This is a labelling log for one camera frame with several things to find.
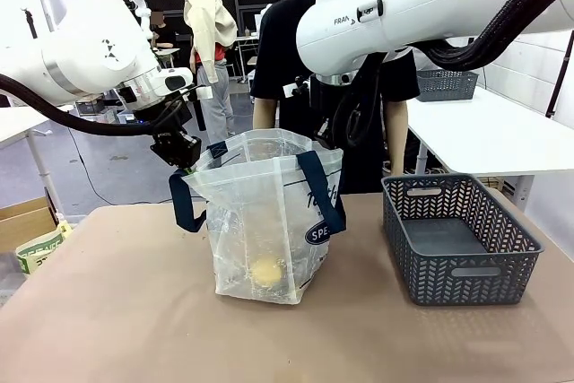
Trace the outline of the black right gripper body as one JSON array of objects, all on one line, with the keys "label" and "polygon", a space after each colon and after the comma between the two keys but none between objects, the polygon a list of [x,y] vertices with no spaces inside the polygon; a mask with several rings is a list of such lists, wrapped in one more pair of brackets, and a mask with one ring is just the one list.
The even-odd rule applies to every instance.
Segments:
[{"label": "black right gripper body", "polygon": [[313,136],[325,148],[335,148],[333,120],[344,94],[343,86],[310,81],[310,108],[315,116]]}]

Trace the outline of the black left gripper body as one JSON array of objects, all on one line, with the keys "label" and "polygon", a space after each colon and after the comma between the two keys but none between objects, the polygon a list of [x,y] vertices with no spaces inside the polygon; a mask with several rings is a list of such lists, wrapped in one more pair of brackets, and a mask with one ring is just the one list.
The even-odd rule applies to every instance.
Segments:
[{"label": "black left gripper body", "polygon": [[201,139],[181,131],[152,135],[151,150],[170,166],[191,168],[201,155]]}]

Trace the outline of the clear plastic tote bag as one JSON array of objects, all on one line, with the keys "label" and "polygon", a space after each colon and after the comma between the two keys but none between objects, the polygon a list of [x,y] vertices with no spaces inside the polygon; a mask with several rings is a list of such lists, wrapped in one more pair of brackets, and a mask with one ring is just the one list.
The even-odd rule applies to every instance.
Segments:
[{"label": "clear plastic tote bag", "polygon": [[[177,225],[188,232],[207,229],[217,294],[300,303],[329,240],[346,229],[339,196],[343,158],[342,150],[306,136],[257,129],[203,152],[194,174],[170,176]],[[283,267],[273,288],[251,280],[250,267],[262,257]]]}]

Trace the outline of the yellow round food item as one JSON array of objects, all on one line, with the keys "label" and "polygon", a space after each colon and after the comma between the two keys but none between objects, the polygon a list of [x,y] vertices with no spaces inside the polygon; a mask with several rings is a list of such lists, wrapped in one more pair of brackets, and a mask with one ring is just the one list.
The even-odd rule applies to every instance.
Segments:
[{"label": "yellow round food item", "polygon": [[273,288],[283,278],[283,267],[274,257],[262,257],[251,265],[250,276],[257,286]]}]

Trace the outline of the gray plastic lattice basket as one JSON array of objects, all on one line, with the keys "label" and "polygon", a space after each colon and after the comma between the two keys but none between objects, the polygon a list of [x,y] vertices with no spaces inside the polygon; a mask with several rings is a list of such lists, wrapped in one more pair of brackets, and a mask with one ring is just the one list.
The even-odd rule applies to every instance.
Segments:
[{"label": "gray plastic lattice basket", "polygon": [[518,304],[544,248],[467,174],[387,177],[383,228],[411,301]]},{"label": "gray plastic lattice basket", "polygon": [[417,72],[420,102],[471,100],[478,75],[443,69]]}]

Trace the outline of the person's left forearm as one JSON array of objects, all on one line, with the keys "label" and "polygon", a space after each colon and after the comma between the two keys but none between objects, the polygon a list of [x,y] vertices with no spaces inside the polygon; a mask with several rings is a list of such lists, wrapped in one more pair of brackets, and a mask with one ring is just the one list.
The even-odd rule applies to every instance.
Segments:
[{"label": "person's left forearm", "polygon": [[408,110],[405,101],[389,101],[384,104],[387,148],[390,159],[390,174],[404,173],[404,152],[408,136]]}]

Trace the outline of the person's right forearm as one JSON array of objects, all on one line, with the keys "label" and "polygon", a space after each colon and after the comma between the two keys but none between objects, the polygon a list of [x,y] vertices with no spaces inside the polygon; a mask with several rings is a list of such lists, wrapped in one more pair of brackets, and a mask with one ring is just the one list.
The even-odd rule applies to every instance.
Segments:
[{"label": "person's right forearm", "polygon": [[252,123],[253,128],[275,128],[277,105],[277,100],[255,98]]}]

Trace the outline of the person in black t-shirt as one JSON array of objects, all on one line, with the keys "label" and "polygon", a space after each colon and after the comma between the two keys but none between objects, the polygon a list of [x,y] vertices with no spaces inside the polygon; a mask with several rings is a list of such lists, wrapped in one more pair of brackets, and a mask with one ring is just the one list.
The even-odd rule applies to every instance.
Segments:
[{"label": "person in black t-shirt", "polygon": [[[296,30],[304,13],[316,0],[281,0],[265,12],[260,29],[258,58],[251,94],[277,100],[275,126],[298,135],[313,137],[314,112],[306,96],[285,95],[283,88],[298,77],[309,77],[296,45]],[[381,66],[377,114],[369,133],[355,149],[345,151],[340,192],[343,195],[376,193],[382,189],[383,166],[390,164],[384,104],[406,103],[419,96],[417,69],[412,51]]]}]

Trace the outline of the seated background person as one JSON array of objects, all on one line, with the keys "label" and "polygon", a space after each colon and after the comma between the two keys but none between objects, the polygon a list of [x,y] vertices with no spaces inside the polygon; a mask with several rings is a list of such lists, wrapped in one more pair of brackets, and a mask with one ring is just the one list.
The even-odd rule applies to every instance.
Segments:
[{"label": "seated background person", "polygon": [[169,49],[177,45],[177,33],[165,22],[162,11],[152,10],[152,45],[155,48]]}]

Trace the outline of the figure in cream jacket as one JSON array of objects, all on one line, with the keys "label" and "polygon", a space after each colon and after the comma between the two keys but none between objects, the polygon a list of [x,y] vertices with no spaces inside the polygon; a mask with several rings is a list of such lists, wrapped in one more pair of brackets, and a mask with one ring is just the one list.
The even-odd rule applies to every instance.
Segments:
[{"label": "figure in cream jacket", "polygon": [[206,132],[212,144],[219,143],[232,135],[226,52],[236,41],[238,27],[222,0],[186,0],[183,16],[192,32],[190,69],[197,83],[212,91],[210,99],[201,101]]}]

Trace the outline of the small white standing desk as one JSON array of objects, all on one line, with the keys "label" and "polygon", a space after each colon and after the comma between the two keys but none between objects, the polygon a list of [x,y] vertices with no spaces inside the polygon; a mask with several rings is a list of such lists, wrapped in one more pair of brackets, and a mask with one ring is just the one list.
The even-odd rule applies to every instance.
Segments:
[{"label": "small white standing desk", "polygon": [[48,198],[55,209],[57,219],[67,219],[70,222],[74,216],[65,209],[53,176],[39,148],[39,139],[49,139],[54,135],[50,128],[43,126],[47,122],[48,119],[45,116],[32,108],[0,108],[0,161],[7,159],[2,155],[6,149],[19,142],[25,142],[39,179],[48,192]]}]

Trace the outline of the green white paper sack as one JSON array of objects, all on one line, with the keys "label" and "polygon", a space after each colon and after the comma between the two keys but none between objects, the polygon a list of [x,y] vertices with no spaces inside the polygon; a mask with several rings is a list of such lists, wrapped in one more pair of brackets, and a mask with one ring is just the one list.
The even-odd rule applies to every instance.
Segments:
[{"label": "green white paper sack", "polygon": [[71,231],[72,227],[68,222],[60,222],[54,231],[20,245],[15,250],[15,255],[22,272],[30,275],[39,269],[70,235]]}]

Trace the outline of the large white table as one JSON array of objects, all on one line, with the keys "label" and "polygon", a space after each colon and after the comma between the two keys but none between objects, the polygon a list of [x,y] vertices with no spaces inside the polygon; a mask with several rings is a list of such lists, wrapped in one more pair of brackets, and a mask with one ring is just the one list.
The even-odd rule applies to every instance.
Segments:
[{"label": "large white table", "polygon": [[420,140],[415,172],[428,157],[476,177],[562,179],[574,187],[574,129],[482,88],[470,100],[407,102],[409,127]]}]

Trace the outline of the black tripod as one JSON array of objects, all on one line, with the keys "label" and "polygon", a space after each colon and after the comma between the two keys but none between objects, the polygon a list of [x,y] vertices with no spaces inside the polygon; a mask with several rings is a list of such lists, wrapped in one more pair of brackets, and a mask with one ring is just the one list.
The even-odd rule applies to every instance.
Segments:
[{"label": "black tripod", "polygon": [[37,32],[37,29],[35,26],[35,21],[34,21],[32,12],[27,8],[22,8],[22,12],[25,15],[25,20],[26,20],[28,27],[30,29],[30,34],[31,34],[32,38],[36,39],[38,37],[38,32]]}]

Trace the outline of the white box under table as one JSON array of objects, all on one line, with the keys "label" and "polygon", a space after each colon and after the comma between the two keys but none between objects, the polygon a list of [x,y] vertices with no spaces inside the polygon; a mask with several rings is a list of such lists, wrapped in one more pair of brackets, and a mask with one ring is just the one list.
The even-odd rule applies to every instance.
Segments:
[{"label": "white box under table", "polygon": [[521,212],[526,210],[528,198],[532,185],[534,184],[534,180],[534,175],[522,175],[517,177],[503,178],[503,194]]}]

